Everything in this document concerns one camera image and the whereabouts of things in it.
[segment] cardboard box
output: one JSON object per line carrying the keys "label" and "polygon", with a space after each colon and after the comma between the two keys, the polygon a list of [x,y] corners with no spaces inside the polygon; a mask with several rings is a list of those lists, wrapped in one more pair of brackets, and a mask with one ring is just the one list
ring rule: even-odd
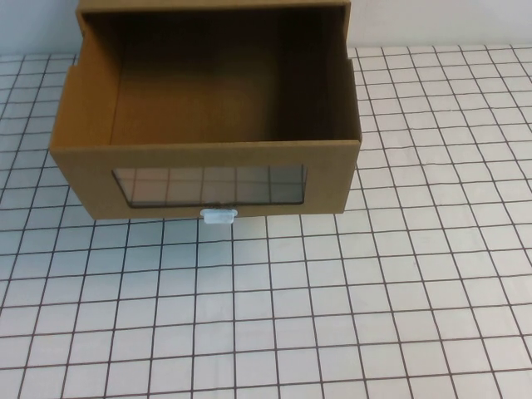
{"label": "cardboard box", "polygon": [[81,0],[50,152],[95,219],[341,213],[348,0]]}

